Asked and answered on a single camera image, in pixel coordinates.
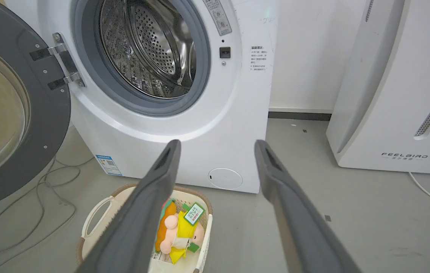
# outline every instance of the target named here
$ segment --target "orange plush toy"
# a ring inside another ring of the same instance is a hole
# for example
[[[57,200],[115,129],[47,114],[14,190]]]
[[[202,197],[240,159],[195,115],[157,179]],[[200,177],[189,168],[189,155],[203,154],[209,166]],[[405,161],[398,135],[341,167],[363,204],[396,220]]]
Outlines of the orange plush toy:
[[[163,210],[161,211],[161,216],[159,217],[159,228],[158,233],[156,235],[156,241],[154,243],[154,247],[156,248],[156,252],[161,251],[161,242],[166,238],[166,225],[164,221],[168,216],[176,214],[176,204],[174,199],[169,199],[163,206]]]

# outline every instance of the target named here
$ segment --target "pink plush toy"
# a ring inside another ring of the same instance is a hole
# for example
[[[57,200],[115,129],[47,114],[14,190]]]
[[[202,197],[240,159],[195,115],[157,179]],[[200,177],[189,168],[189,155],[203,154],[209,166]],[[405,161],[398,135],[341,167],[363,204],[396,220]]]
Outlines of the pink plush toy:
[[[171,252],[171,247],[176,249],[185,250],[189,243],[193,242],[199,247],[203,243],[203,238],[205,237],[205,229],[200,223],[196,225],[194,230],[194,236],[192,238],[180,238],[177,236],[178,233],[178,217],[179,214],[170,215],[164,220],[164,225],[166,225],[166,237],[164,241],[161,242],[159,246],[161,252],[169,254]]]

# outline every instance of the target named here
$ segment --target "metal hinge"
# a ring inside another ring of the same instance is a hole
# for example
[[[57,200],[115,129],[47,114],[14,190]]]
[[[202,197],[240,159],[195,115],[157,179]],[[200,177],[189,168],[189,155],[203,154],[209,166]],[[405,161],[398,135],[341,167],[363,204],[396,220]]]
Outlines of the metal hinge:
[[[68,76],[65,76],[63,80],[66,84],[76,82],[78,86],[84,87],[85,83],[83,82],[70,53],[68,52],[68,46],[64,42],[62,35],[58,32],[54,33],[53,40],[55,41],[55,46],[48,48],[48,53],[50,53],[50,55],[58,55],[62,60],[68,73]]]

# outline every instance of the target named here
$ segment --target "laundry basket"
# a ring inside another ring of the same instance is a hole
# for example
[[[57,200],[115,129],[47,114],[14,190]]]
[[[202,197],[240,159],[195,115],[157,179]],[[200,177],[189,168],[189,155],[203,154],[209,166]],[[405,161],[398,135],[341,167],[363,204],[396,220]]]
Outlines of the laundry basket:
[[[85,223],[83,224],[82,234],[77,247],[77,261],[82,263],[83,259],[87,256],[89,251],[95,245],[97,240],[100,238],[102,233],[105,231],[117,211],[121,208],[123,203],[135,189],[137,184],[125,185],[119,190],[116,190],[111,196],[100,201],[90,211]],[[149,264],[149,273],[157,272],[170,272],[170,273],[201,273],[205,266],[206,254],[208,253],[208,244],[210,243],[210,231],[211,223],[213,222],[213,210],[211,204],[201,193],[190,190],[188,188],[182,188],[175,186],[171,198],[175,199],[177,212],[186,211],[183,208],[183,204],[192,206],[194,203],[199,204],[207,213],[204,213],[199,219],[199,223],[205,229],[205,238],[201,249],[195,253],[190,251],[186,252],[186,257],[182,257],[174,265],[169,255],[152,252],[151,262]],[[90,227],[92,219],[97,214],[99,209],[109,204],[107,210],[100,217],[100,220],[95,224],[93,228]]]

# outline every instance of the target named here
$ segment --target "tangled cord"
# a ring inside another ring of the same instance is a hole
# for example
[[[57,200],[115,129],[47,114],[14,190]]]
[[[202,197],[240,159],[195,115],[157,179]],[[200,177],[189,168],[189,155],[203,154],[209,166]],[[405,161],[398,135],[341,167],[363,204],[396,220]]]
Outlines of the tangled cord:
[[[83,165],[85,165],[85,164],[87,164],[88,162],[90,162],[92,159],[94,159],[93,157],[91,158],[91,159],[89,159],[89,160],[87,160],[87,161],[85,161],[85,162],[83,162],[83,163],[81,163],[81,164],[79,164],[79,165],[67,165],[67,164],[64,164],[64,163],[62,163],[62,162],[60,162],[60,161],[58,161],[57,160],[57,157],[56,157],[56,155],[55,155],[55,157],[53,158],[53,160],[52,160],[52,163],[50,164],[50,166],[49,166],[49,168],[48,168],[48,170],[47,170],[47,172],[41,177],[41,178],[39,178],[38,179],[38,181],[36,182],[36,186],[34,187],[34,188],[32,188],[31,190],[28,190],[26,193],[24,193],[23,195],[21,195],[20,197],[18,197],[16,200],[14,200],[11,204],[9,204],[5,209],[3,209],[3,211],[2,212],[0,212],[0,216],[4,213],[4,212],[6,212],[12,205],[14,205],[17,201],[19,201],[21,198],[23,198],[25,195],[27,195],[28,193],[30,193],[31,191],[33,191],[33,190],[35,190],[36,191],[36,199],[38,200],[38,203],[40,204],[40,207],[41,207],[41,215],[40,215],[40,218],[38,219],[38,221],[36,222],[36,224],[33,226],[33,228],[28,232],[28,234],[25,236],[25,237],[23,237],[21,240],[19,240],[18,242],[16,242],[16,243],[14,243],[14,244],[12,244],[12,245],[9,245],[9,246],[7,246],[7,247],[5,247],[5,248],[2,248],[2,249],[0,249],[0,253],[2,253],[2,252],[5,252],[5,251],[7,251],[7,250],[10,250],[10,249],[12,249],[13,247],[16,247],[17,245],[19,245],[19,244],[21,244],[22,242],[24,242],[28,237],[30,237],[30,235],[36,230],[36,228],[38,228],[38,225],[40,225],[40,223],[41,223],[41,221],[42,221],[42,219],[43,219],[43,216],[45,215],[45,206],[43,205],[43,203],[41,202],[41,199],[40,199],[40,195],[38,194],[38,187],[41,185],[41,184],[44,184],[45,185],[45,187],[47,187],[47,188],[50,188],[51,190],[52,190],[52,192],[57,196],[57,198],[58,199],[60,199],[62,202],[64,202],[65,204],[68,204],[69,206],[71,206],[72,208],[73,208],[73,211],[71,212],[71,214],[70,214],[70,216],[68,216],[68,218],[65,220],[65,221],[63,221],[60,225],[58,225],[55,229],[53,229],[50,233],[48,233],[46,236],[44,236],[41,240],[39,240],[39,241],[37,241],[37,242],[35,242],[34,244],[32,244],[31,246],[29,246],[29,247],[27,247],[26,249],[24,249],[24,250],[22,250],[22,251],[20,251],[20,252],[18,252],[17,254],[15,254],[14,256],[12,256],[11,258],[9,258],[9,259],[7,259],[7,260],[5,260],[4,262],[2,262],[1,264],[0,264],[0,267],[1,266],[3,266],[5,263],[7,263],[7,262],[9,262],[9,261],[11,261],[12,259],[14,259],[14,258],[16,258],[17,256],[19,256],[19,255],[21,255],[21,254],[23,254],[24,252],[26,252],[27,250],[29,250],[29,249],[31,249],[32,247],[35,247],[36,245],[38,245],[40,242],[42,242],[43,240],[45,240],[46,238],[48,238],[50,235],[52,235],[55,231],[57,231],[59,228],[61,228],[65,223],[67,223],[68,222],[68,220],[70,220],[74,215],[75,215],[75,212],[77,212],[77,207],[73,204],[73,203],[71,203],[70,201],[68,201],[68,200],[66,200],[66,199],[64,199],[63,197],[61,197],[56,191],[55,191],[55,188],[56,187],[60,187],[60,186],[62,186],[62,185],[66,185],[66,184],[68,184],[68,183],[71,183],[71,182],[73,182],[79,175],[80,175],[80,173],[81,173],[81,169],[80,169],[80,167],[81,166],[83,166]],[[52,167],[53,167],[53,165],[55,164],[55,162],[57,162],[57,163],[59,163],[59,164],[61,164],[62,166],[61,167],[59,167],[59,168],[57,168],[57,169],[54,169],[54,170],[52,170]],[[58,171],[58,170],[61,170],[61,169],[66,169],[66,168],[75,168],[75,169],[77,169],[77,174],[73,177],[73,178],[71,178],[70,180],[68,180],[68,181],[66,181],[66,182],[63,182],[63,183],[60,183],[60,184],[57,184],[57,185],[52,185],[52,184],[50,184],[50,182],[49,181],[47,181],[47,177],[48,177],[48,175],[49,174],[51,174],[51,173],[53,173],[53,172],[55,172],[55,171]]]

